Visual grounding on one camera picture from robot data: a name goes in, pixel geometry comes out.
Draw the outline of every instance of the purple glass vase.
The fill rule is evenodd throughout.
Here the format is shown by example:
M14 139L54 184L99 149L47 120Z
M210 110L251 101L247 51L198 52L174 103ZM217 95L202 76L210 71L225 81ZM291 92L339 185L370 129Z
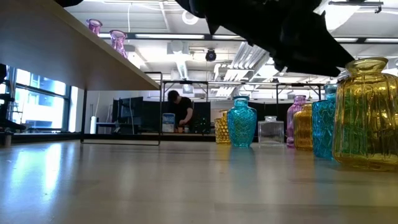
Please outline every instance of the purple glass vase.
M100 34L102 22L97 19L87 19L88 28L95 34Z
M297 95L294 97L293 105L287 110L287 146L294 147L294 129L293 129L293 115L303 109L305 104L305 95Z
M119 52L124 58L127 58L127 52L125 51L123 45L127 35L120 30L111 30L109 33L111 34L113 49Z

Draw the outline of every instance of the bottle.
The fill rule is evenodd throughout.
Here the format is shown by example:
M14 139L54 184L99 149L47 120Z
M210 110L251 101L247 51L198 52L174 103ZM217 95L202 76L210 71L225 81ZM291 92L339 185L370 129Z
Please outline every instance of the bottle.
M111 34L112 40L112 47L115 49L119 54L121 54L124 58L127 58L127 52L124 49L124 40L126 40L127 35L120 30L111 30L109 32Z
M100 30L102 27L102 22L97 19L87 19L88 28L94 33L95 35L100 34Z
M284 122L276 116L265 116L265 121L258 122L260 144L283 144L285 142Z
M227 113L228 132L234 147L249 147L253 142L257 111L248 107L248 96L234 96L234 107Z
M333 157L344 165L398 168L398 77L381 73L386 58L347 64L351 76L336 92Z
M294 147L294 127L293 127L293 115L303 109L305 104L305 95L297 95L294 97L293 105L287 110L286 119L286 133L287 133L287 147Z
M216 143L217 144L230 144L229 132L227 125L227 112L228 110L220 110L221 118L215 119L215 132L216 132Z
M312 141L315 156L332 159L337 84L325 85L325 100L312 104Z
M312 104L303 105L303 110L294 114L294 147L312 151Z

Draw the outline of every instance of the man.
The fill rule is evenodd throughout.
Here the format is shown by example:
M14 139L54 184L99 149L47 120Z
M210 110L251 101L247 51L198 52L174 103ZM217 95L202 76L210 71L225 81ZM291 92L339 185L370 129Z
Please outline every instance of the man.
M169 113L175 114L175 126L189 124L192 118L192 101L172 90L168 94Z

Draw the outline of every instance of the turquoise glass vase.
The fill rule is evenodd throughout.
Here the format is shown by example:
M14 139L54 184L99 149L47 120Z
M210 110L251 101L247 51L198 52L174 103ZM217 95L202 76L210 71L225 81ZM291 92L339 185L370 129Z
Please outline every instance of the turquoise glass vase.
M315 156L332 159L337 84L325 85L326 99L312 104L312 142Z
M234 107L228 111L228 132L232 146L249 147L256 130L257 111L248 106L248 96L235 96Z

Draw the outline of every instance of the clear glass vase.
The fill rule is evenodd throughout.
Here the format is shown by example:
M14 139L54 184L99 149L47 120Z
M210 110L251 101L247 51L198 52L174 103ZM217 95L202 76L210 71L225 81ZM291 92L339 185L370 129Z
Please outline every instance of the clear glass vase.
M97 19L87 19L88 28L95 34L100 34L102 22Z
M248 106L248 96L235 96L234 107L228 111L228 131L231 144L249 147L256 130L257 111Z
M127 35L120 30L111 30L109 32L111 34L112 47L119 54L121 54L124 58L127 58L127 52L124 49L124 40L126 40Z
M287 110L286 119L286 133L287 133L287 146L294 147L294 126L293 126L293 115L303 109L305 104L305 95L297 95L294 97L293 105Z
M276 116L266 116L265 121L258 122L260 144L283 144L285 138L284 122L277 121Z
M294 114L294 147L297 150L312 150L312 104L303 105L303 110Z
M333 157L374 170L398 168L398 77L381 73L386 58L347 64L336 93Z
M312 141L315 156L332 159L337 84L325 85L326 99L312 104Z
M229 132L228 132L228 125L227 125L227 112L228 110L220 110L222 114L221 118L217 118L215 120L215 132L216 132L216 143L217 144L230 144L231 141L229 140Z

